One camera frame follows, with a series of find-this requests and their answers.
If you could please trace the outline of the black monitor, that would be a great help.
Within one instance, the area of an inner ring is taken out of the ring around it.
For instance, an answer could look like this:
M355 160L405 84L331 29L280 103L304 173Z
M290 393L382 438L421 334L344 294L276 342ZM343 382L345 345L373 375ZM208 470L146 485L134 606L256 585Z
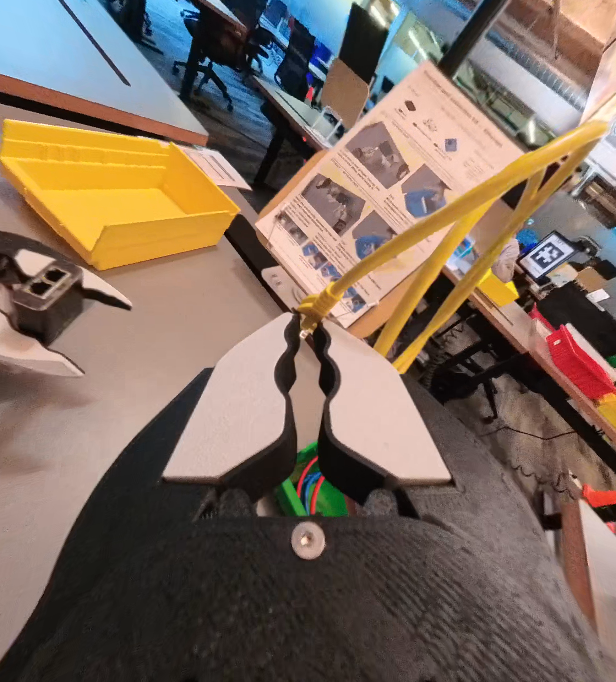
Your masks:
M338 59L371 86L388 33L389 25L385 17L352 4Z

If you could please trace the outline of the wooden sheet stand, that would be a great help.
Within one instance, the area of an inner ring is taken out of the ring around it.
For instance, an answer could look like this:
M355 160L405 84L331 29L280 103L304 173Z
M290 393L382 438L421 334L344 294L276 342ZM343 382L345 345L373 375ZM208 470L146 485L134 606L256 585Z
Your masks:
M269 246L268 237L261 233L257 224L261 219L267 217L271 213L274 213L275 210L285 202L288 195L290 195L290 193L292 193L293 190L305 180L305 178L309 178L312 175L314 169L319 166L321 159L326 155L326 153L326 151L318 151L311 159L305 161L298 172L276 193L272 199L268 201L266 206L261 209L258 218L254 219L252 222L257 239L261 245L274 257L278 264L281 265L285 272L287 272L292 281L301 289L304 289L304 287L298 283L297 276L290 270L289 265L282 258L280 258L279 255L276 255L272 251L271 247ZM400 300L402 300L403 295L408 291L413 275L414 272L409 274L404 280L398 283L398 285L393 288L389 294L387 294L377 305L375 305L374 308L370 308L358 320L356 320L348 328L349 333L360 339L365 339L366 337L370 337L373 334L377 334L380 328L382 328L391 317L392 312Z
M321 90L321 111L349 131L362 116L369 94L368 84L337 57L329 67Z

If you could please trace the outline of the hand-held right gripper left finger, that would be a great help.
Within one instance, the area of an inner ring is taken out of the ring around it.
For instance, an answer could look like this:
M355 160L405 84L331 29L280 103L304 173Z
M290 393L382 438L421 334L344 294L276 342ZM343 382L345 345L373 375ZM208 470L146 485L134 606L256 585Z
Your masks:
M288 478L297 455L289 392L299 346L300 317L286 312L228 350L213 367L163 479L261 499Z

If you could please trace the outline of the green plastic bin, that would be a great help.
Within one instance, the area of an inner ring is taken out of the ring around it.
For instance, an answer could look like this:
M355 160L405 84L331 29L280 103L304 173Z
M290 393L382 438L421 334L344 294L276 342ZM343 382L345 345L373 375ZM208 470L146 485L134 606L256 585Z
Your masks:
M349 515L345 496L321 472L317 441L298 452L294 470L276 488L275 497L286 516Z

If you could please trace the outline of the white paper sheet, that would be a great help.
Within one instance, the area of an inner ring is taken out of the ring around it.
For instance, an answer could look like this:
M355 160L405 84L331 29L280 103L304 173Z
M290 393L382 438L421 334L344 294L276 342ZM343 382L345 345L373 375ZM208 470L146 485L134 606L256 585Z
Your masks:
M251 192L243 176L218 151L200 146L176 145L219 187Z

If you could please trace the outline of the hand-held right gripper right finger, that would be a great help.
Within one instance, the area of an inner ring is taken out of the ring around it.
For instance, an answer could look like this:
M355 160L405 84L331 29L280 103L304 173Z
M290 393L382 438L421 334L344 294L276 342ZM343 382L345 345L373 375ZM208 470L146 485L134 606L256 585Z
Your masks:
M447 486L452 475L392 364L363 340L325 321L313 332L324 393L321 473L363 505L376 490Z

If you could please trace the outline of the printed instruction sheet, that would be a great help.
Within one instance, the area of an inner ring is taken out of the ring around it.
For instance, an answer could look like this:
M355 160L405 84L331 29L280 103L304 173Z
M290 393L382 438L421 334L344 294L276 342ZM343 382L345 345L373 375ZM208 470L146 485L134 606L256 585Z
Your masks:
M262 271L290 310L524 153L429 61L326 152L257 224L304 287Z

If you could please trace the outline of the black office chair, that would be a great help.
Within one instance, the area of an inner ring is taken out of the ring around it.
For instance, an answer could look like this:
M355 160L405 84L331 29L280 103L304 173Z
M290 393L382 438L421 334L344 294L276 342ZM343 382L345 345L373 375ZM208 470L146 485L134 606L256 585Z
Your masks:
M232 113L233 100L214 66L221 65L237 73L248 70L257 47L253 35L268 2L219 1L220 10L213 1L192 1L191 4L196 14L184 19L191 36L189 54L185 62L174 63L174 67L184 67L179 98L189 102L192 94L199 96L203 87L212 81Z

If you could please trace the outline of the small yellow bin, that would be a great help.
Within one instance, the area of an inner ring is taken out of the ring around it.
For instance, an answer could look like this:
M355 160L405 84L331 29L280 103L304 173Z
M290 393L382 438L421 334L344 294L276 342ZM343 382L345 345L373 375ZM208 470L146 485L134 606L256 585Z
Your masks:
M518 299L518 291L513 281L503 282L489 270L477 285L477 290L496 308L503 308Z

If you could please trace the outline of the black white marker tablet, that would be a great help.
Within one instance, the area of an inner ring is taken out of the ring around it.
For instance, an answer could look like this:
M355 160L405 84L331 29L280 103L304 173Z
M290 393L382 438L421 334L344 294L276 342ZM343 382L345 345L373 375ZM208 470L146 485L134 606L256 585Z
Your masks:
M568 262L579 251L576 243L558 231L551 231L530 251L520 256L517 263L526 276L532 280L539 280Z

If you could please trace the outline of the black ethernet splitter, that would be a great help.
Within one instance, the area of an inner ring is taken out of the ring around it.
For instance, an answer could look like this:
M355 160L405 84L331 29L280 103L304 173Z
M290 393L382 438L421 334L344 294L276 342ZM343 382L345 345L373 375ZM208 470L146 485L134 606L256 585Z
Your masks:
M11 292L19 331L48 346L82 314L81 267L55 260Z

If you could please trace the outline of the red plastic bin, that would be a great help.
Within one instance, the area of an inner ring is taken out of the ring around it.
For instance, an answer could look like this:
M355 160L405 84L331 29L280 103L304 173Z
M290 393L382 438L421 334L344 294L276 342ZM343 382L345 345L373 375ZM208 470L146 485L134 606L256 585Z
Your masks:
M561 325L546 337L553 364L591 401L616 395L616 387L608 373L573 337L567 326Z

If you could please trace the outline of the grey desk with wooden edge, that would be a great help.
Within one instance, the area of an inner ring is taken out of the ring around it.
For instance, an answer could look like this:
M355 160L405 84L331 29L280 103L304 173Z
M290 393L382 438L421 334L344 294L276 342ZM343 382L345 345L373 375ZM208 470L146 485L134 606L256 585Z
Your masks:
M0 96L205 146L208 132L98 1L0 1Z

